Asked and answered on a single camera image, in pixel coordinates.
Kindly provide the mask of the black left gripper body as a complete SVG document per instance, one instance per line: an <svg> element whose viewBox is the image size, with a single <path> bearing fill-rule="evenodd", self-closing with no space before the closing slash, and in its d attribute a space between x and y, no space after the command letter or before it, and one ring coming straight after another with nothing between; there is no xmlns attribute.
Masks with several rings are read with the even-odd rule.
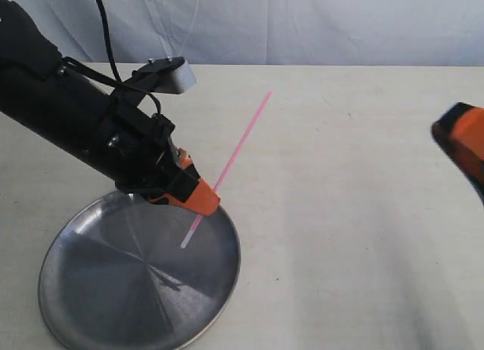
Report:
<svg viewBox="0 0 484 350"><path fill-rule="evenodd" d="M116 167L121 171L114 179L116 188L125 194L144 199L170 194L185 202L197 186L200 174L195 169L182 170L177 165L178 147L171 134L175 125L160 113L147 120L141 137L111 139L110 148L120 155Z"/></svg>

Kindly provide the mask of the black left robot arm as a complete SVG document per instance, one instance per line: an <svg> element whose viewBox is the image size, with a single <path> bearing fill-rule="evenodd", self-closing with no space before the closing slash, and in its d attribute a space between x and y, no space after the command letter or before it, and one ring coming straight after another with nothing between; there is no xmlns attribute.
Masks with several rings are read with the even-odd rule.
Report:
<svg viewBox="0 0 484 350"><path fill-rule="evenodd" d="M173 144L174 124L139 107L195 82L183 57L155 60L118 82L63 56L19 4L1 1L1 111L125 194L211 215L219 196Z"/></svg>

